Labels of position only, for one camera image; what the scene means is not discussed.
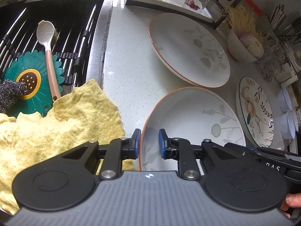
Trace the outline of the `person's right hand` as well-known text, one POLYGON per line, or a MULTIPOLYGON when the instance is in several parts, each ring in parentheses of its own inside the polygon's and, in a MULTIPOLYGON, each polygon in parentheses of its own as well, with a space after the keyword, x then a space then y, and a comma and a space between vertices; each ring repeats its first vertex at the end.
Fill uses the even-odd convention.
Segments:
POLYGON ((282 202, 280 210, 286 217, 290 218, 291 217, 290 214, 288 214, 286 211, 289 208, 300 208, 300 207, 301 207, 301 193, 287 194, 287 196, 282 202))

